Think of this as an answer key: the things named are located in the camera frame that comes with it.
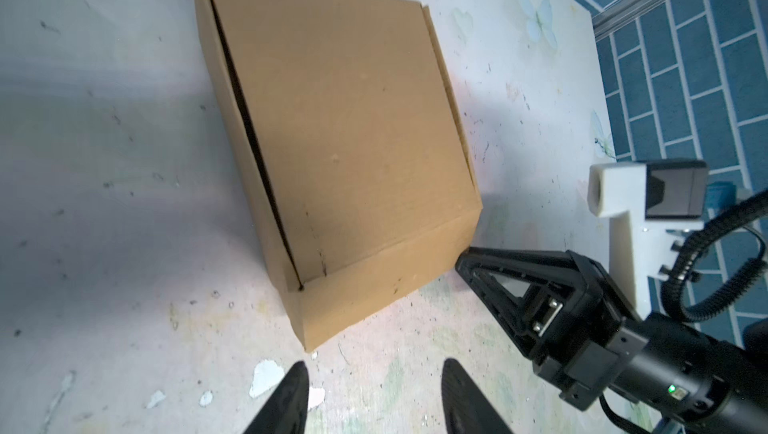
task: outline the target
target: painted table surface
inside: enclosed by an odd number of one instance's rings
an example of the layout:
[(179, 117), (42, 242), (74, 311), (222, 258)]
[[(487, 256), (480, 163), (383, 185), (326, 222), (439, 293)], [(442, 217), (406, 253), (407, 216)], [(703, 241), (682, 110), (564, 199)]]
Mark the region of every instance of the painted table surface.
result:
[[(585, 202), (611, 151), (587, 11), (420, 1), (472, 144), (475, 244), (607, 265)], [(324, 390), (308, 432), (444, 432), (447, 356), (517, 433), (615, 431), (535, 377), (454, 272), (303, 352), (264, 272), (193, 0), (5, 0), (0, 19), (0, 432), (239, 433), (268, 397), (249, 395), (264, 360), (304, 360)]]

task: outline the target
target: cardboard box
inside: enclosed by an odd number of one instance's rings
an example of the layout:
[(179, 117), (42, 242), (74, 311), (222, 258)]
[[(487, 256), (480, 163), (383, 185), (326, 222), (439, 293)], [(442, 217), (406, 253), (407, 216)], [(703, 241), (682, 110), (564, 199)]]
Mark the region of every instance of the cardboard box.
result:
[(482, 204), (427, 8), (195, 6), (266, 269), (304, 348), (449, 270)]

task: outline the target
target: box seam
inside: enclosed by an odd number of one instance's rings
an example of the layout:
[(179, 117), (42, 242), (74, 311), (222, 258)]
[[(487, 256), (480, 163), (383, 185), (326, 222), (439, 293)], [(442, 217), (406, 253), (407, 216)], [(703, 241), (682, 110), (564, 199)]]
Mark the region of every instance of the box seam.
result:
[(453, 123), (456, 125), (456, 132), (458, 133), (458, 140), (462, 144), (462, 151), (464, 153), (464, 160), (467, 163), (467, 169), (469, 170), (469, 179), (472, 180), (472, 186), (475, 188), (475, 194), (480, 200), (480, 189), (478, 188), (477, 179), (475, 177), (475, 168), (472, 165), (472, 161), (469, 157), (469, 148), (467, 144), (467, 137), (462, 127), (462, 120), (458, 114), (458, 104), (456, 103), (456, 97), (453, 92), (453, 85), (448, 77), (448, 69), (446, 67), (446, 59), (442, 55), (440, 49), (440, 43), (437, 39), (437, 33), (435, 31), (435, 25), (432, 23), (432, 16), (429, 14), (429, 6), (422, 6), (422, 13), (424, 15), (424, 22), (427, 26), (427, 32), (429, 34), (429, 40), (432, 44), (432, 50), (435, 52), (435, 59), (437, 60), (437, 66), (440, 70), (440, 76), (442, 77), (443, 89), (446, 90), (446, 97), (448, 98), (448, 106), (451, 109), (453, 115)]
[(293, 265), (293, 272), (295, 273), (296, 279), (299, 282), (299, 291), (302, 291), (303, 283), (301, 281), (301, 276), (299, 276), (299, 271), (296, 269), (296, 262), (293, 260), (293, 253), (291, 252), (290, 245), (288, 244), (288, 237), (286, 235), (285, 228), (283, 227), (283, 222), (280, 219), (280, 212), (277, 209), (277, 202), (274, 196), (274, 192), (272, 190), (270, 177), (266, 171), (266, 163), (264, 162), (264, 158), (261, 155), (259, 140), (256, 137), (256, 132), (254, 130), (254, 123), (250, 119), (250, 112), (248, 110), (248, 105), (246, 104), (246, 101), (245, 101), (245, 96), (243, 94), (242, 86), (240, 85), (240, 78), (237, 75), (237, 71), (234, 67), (232, 54), (226, 42), (224, 27), (221, 24), (221, 19), (219, 18), (218, 11), (216, 10), (216, 2), (214, 0), (210, 0), (210, 7), (214, 14), (214, 22), (216, 23), (216, 30), (218, 31), (218, 34), (219, 34), (221, 49), (222, 49), (222, 52), (224, 53), (224, 62), (226, 64), (226, 70), (230, 77), (230, 85), (232, 87), (232, 92), (235, 98), (235, 103), (237, 105), (237, 110), (240, 113), (240, 118), (243, 121), (243, 127), (246, 131), (248, 144), (250, 145), (250, 151), (254, 155), (254, 160), (256, 161), (256, 168), (259, 171), (259, 177), (261, 178), (262, 185), (264, 186), (266, 197), (269, 199), (272, 215), (275, 218), (277, 229), (280, 232), (280, 237), (282, 238), (282, 241), (283, 241), (283, 247), (285, 247), (286, 253), (288, 254), (288, 258), (290, 259), (290, 262)]

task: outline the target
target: cable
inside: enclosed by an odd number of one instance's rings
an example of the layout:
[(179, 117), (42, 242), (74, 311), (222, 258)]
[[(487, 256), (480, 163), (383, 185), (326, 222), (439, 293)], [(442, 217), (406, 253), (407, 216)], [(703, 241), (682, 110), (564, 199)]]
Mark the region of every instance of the cable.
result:
[(760, 244), (760, 253), (757, 255), (758, 259), (765, 259), (766, 256), (766, 239), (763, 237), (763, 235), (758, 231), (757, 229), (753, 228), (750, 225), (744, 226), (744, 229), (748, 230), (752, 234), (754, 234), (755, 237), (757, 237), (757, 242)]
[(650, 432), (643, 429), (642, 427), (634, 424), (629, 420), (626, 420), (616, 412), (613, 412), (610, 409), (610, 406), (608, 405), (608, 401), (605, 400), (604, 394), (600, 394), (600, 407), (603, 408), (603, 412), (605, 412), (605, 415), (608, 418), (608, 420), (611, 421), (614, 426), (621, 429), (622, 431), (627, 432), (628, 434), (650, 434)]
[[(749, 223), (765, 215), (768, 215), (768, 190), (726, 209), (707, 222), (704, 229), (686, 239), (669, 273), (669, 280), (661, 286), (661, 304), (669, 317), (684, 323), (706, 321), (723, 312), (752, 287), (768, 269), (768, 264), (763, 260), (766, 253), (765, 239), (751, 228)], [(682, 297), (685, 283), (690, 278), (696, 261), (712, 244), (741, 227), (746, 227), (757, 237), (760, 243), (759, 255), (748, 259), (725, 284), (704, 301), (694, 306), (684, 306)]]

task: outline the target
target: box flap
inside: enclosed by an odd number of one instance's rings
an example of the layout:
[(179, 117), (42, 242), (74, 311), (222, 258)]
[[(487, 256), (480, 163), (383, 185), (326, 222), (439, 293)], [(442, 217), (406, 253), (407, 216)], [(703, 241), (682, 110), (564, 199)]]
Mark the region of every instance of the box flap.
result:
[(420, 4), (214, 9), (302, 282), (478, 209)]

